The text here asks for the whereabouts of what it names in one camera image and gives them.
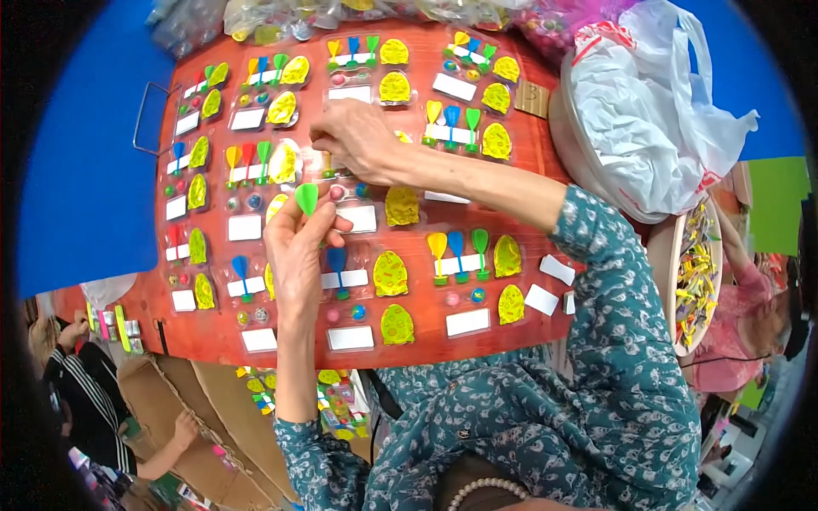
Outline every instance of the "pink shirt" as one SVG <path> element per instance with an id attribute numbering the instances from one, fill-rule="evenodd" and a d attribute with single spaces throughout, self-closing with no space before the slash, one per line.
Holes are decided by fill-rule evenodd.
<path id="1" fill-rule="evenodd" d="M 741 341 L 738 321 L 772 298 L 772 286 L 752 261 L 741 270 L 734 268 L 734 276 L 738 285 L 721 286 L 708 332 L 694 352 L 696 362 L 720 356 L 756 357 Z M 729 392 L 742 388 L 762 370 L 762 362 L 720 360 L 694 365 L 693 386 L 702 392 Z"/>

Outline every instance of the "woman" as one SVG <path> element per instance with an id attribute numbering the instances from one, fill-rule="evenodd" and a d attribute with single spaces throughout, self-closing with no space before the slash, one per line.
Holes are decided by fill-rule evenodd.
<path id="1" fill-rule="evenodd" d="M 377 370 L 403 410 L 374 466 L 321 433 L 314 385 L 319 246 L 349 222 L 322 204 L 300 228 L 288 200 L 264 232 L 278 303 L 276 433 L 307 509 L 680 509 L 701 433 L 645 251 L 612 208 L 505 165 L 402 144 L 379 109 L 333 101 L 312 126 L 363 181 L 450 193 L 551 235 L 587 264 L 569 333 L 573 381 L 543 346 Z"/>
<path id="2" fill-rule="evenodd" d="M 753 264 L 730 219 L 716 204 L 721 246 L 738 285 L 721 284 L 708 332 L 679 359 L 687 382 L 702 392 L 742 388 L 763 371 L 763 361 L 784 352 L 789 292 L 773 296 L 770 280 Z"/>
<path id="3" fill-rule="evenodd" d="M 130 411 L 119 393 L 116 366 L 91 341 L 74 354 L 86 335 L 88 319 L 81 311 L 71 324 L 40 314 L 29 327 L 29 345 L 35 361 L 44 366 L 43 383 L 61 418 L 61 435 L 99 465 L 150 480 L 162 477 L 199 434 L 196 421 L 183 411 L 171 441 L 151 459 L 138 462 L 119 437 L 119 425 Z"/>

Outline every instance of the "green wall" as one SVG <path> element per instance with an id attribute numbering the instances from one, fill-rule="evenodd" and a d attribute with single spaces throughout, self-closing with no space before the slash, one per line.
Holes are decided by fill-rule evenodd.
<path id="1" fill-rule="evenodd" d="M 755 159 L 748 162 L 753 185 L 750 234 L 756 252 L 798 255 L 801 200 L 809 193 L 804 158 Z"/>

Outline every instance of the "metal handle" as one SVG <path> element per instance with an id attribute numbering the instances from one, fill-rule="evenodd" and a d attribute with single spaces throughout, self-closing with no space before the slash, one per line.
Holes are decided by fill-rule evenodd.
<path id="1" fill-rule="evenodd" d="M 168 90 L 168 89 L 162 87 L 161 85 L 159 85 L 156 82 L 148 82 L 147 85 L 145 86 L 145 92 L 142 94 L 142 103 L 139 105 L 139 114 L 137 114 L 137 125 L 133 129 L 133 148 L 141 150 L 141 151 L 145 151 L 146 153 L 150 153 L 150 154 L 158 157 L 162 153 L 164 153 L 166 151 L 169 151 L 170 146 L 167 147 L 166 149 L 161 149 L 161 146 L 160 146 L 160 150 L 155 151 L 155 150 L 150 150 L 150 149 L 147 149 L 146 147 L 141 147 L 141 146 L 137 145 L 137 136 L 139 135 L 139 127 L 142 124 L 142 111 L 145 109 L 145 100 L 148 97 L 148 91 L 151 89 L 151 87 L 156 87 L 160 91 L 164 92 L 165 98 L 167 100 L 167 98 L 170 97 L 170 95 L 173 94 L 174 92 L 176 92 L 178 89 L 180 89 L 182 87 L 182 85 L 179 83 L 179 84 L 177 84 L 176 87 Z"/>

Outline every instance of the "red table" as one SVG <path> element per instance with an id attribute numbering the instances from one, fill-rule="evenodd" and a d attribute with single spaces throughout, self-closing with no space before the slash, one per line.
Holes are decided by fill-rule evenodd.
<path id="1" fill-rule="evenodd" d="M 416 134 L 422 133 L 425 117 L 421 105 L 429 99 L 442 99 L 431 90 L 434 75 L 442 68 L 442 49 L 449 36 L 447 28 L 439 24 L 408 25 L 398 20 L 384 20 L 366 24 L 346 24 L 338 32 L 345 34 L 365 34 L 379 32 L 381 42 L 386 37 L 400 38 L 410 49 L 411 67 L 408 71 L 413 88 L 419 93 L 419 100 L 408 111 L 389 116 L 396 128 Z M 547 70 L 537 53 L 519 35 L 492 34 L 498 39 L 503 49 L 516 53 L 522 69 L 521 78 L 539 83 L 549 89 L 556 87 L 557 77 Z M 308 43 L 299 44 L 295 50 L 309 58 L 312 65 L 310 83 L 300 93 L 301 119 L 294 128 L 283 135 L 295 139 L 302 147 L 308 146 L 309 121 L 321 111 L 324 94 L 328 85 L 328 76 L 324 68 L 326 46 L 321 37 L 315 37 Z M 260 141 L 269 133 L 269 128 L 253 136 L 234 137 L 227 129 L 230 118 L 230 102 L 236 96 L 239 83 L 246 79 L 246 63 L 252 56 L 272 55 L 270 48 L 252 48 L 241 46 L 230 39 L 223 39 L 206 52 L 183 61 L 173 75 L 173 81 L 189 87 L 196 72 L 206 65 L 215 65 L 226 61 L 231 69 L 231 77 L 222 91 L 226 101 L 222 117 L 215 123 L 202 128 L 196 137 L 206 134 L 210 140 L 211 157 L 206 177 L 209 181 L 211 206 L 209 211 L 192 215 L 188 221 L 198 226 L 207 236 L 209 243 L 209 260 L 217 266 L 229 266 L 232 255 L 263 254 L 261 242 L 242 242 L 240 250 L 235 244 L 227 241 L 227 214 L 224 204 L 218 202 L 221 188 L 226 181 L 226 164 L 223 151 L 230 145 L 243 141 Z M 444 100 L 444 105 L 454 103 Z M 162 146 L 169 146 L 175 123 L 175 101 L 169 101 L 162 125 Z M 515 111 L 504 124 L 508 127 L 513 144 L 514 165 L 530 172 L 540 173 L 561 182 L 569 182 L 569 177 L 557 159 L 548 122 L 529 114 Z M 160 156 L 159 173 L 164 173 L 168 162 L 173 160 L 171 154 Z M 165 197 L 164 185 L 157 180 L 156 217 L 164 218 Z M 532 283 L 550 290 L 557 296 L 568 290 L 568 286 L 555 278 L 546 276 L 538 270 L 540 259 L 548 253 L 554 254 L 563 262 L 567 258 L 559 253 L 555 246 L 539 231 L 521 225 L 505 214 L 497 213 L 477 204 L 463 206 L 459 204 L 421 204 L 421 208 L 433 219 L 436 226 L 441 221 L 458 225 L 486 227 L 492 235 L 490 249 L 500 234 L 515 237 L 523 250 L 523 273 L 521 275 L 494 279 L 479 283 L 486 290 L 486 304 L 492 309 L 492 328 L 485 333 L 469 335 L 463 338 L 449 339 L 446 335 L 445 315 L 454 311 L 443 305 L 445 293 L 435 289 L 432 283 L 432 256 L 426 245 L 425 236 L 438 228 L 423 226 L 417 231 L 390 230 L 381 225 L 383 210 L 380 211 L 378 243 L 383 249 L 398 253 L 406 263 L 409 274 L 409 294 L 391 298 L 373 298 L 364 303 L 368 308 L 367 323 L 375 333 L 375 347 L 362 352 L 333 352 L 326 340 L 326 322 L 324 307 L 321 308 L 317 324 L 316 367 L 317 368 L 366 368 L 394 365 L 428 364 L 440 361 L 458 360 L 472 356 L 484 356 L 491 353 L 513 350 L 520 347 L 545 343 L 564 337 L 568 332 L 570 317 L 558 308 L 551 317 L 533 309 L 526 308 L 526 321 L 522 325 L 497 324 L 497 299 L 507 284 L 517 284 L 528 292 Z M 164 233 L 158 232 L 160 238 L 160 260 L 164 255 Z M 233 365 L 275 366 L 275 352 L 249 354 L 240 339 L 236 323 L 236 312 L 230 304 L 224 289 L 214 284 L 219 296 L 219 309 L 175 314 L 169 296 L 170 288 L 162 275 L 165 264 L 160 261 L 153 271 L 140 274 L 133 288 L 120 300 L 124 305 L 126 316 L 137 319 L 142 325 L 143 344 L 147 350 L 162 352 L 155 320 L 160 320 L 167 340 L 167 351 L 172 356 L 180 356 L 198 361 L 212 361 Z M 471 276 L 469 289 L 477 284 Z M 411 314 L 415 324 L 414 343 L 402 346 L 385 346 L 380 339 L 380 315 L 391 303 L 404 306 Z M 79 288 L 61 289 L 56 292 L 55 306 L 57 313 L 71 317 L 73 308 L 84 309 L 84 302 Z"/>

